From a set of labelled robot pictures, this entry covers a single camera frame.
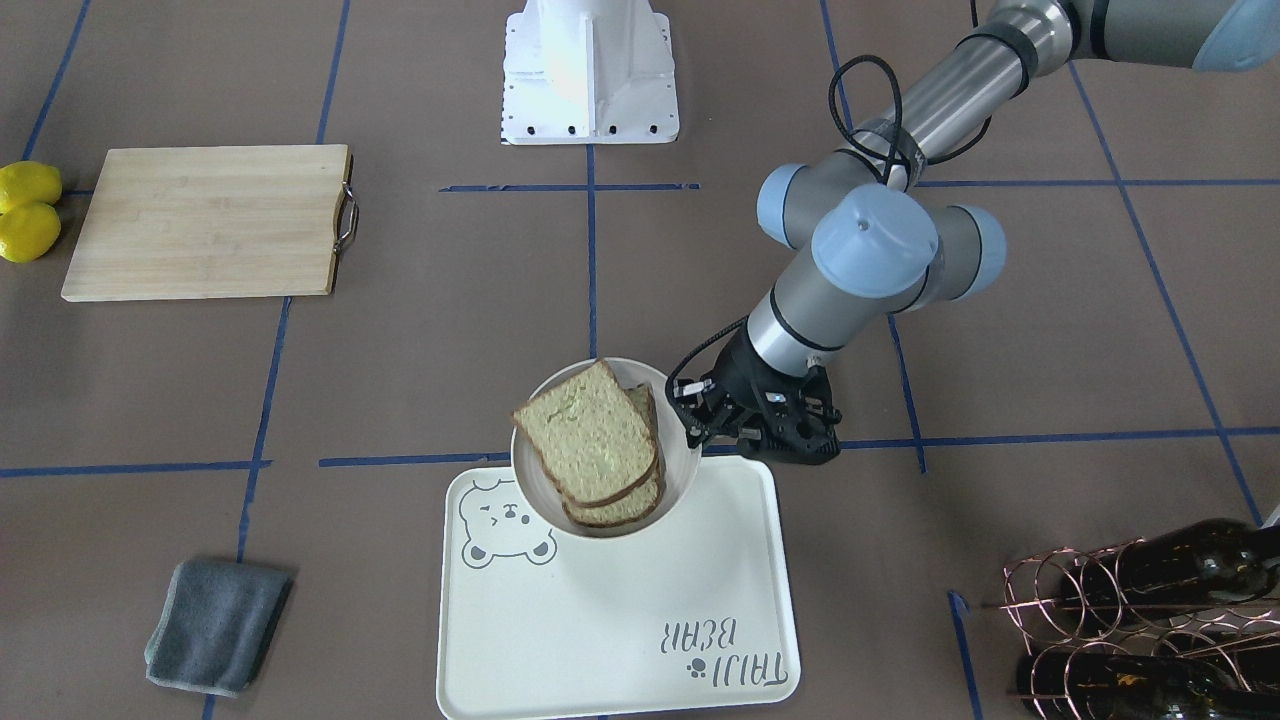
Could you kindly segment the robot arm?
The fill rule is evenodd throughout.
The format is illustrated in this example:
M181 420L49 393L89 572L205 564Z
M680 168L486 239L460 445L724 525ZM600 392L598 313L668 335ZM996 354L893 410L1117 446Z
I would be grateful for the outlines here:
M927 208L910 192L1034 79L1082 59L1245 72L1276 55L1275 1L996 1L913 85L882 56L847 59L827 88L842 143L815 164L778 167L756 197L759 227L794 259L718 333L709 372L666 383L684 443L726 437L763 462L840 454L835 356L874 320L973 296L1002 272L1007 238L991 213Z

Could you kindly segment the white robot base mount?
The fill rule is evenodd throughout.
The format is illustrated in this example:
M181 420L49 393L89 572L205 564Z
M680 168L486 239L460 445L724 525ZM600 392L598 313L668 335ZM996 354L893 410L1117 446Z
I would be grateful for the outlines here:
M500 141L672 143L681 131L669 18L649 1L527 1L507 17Z

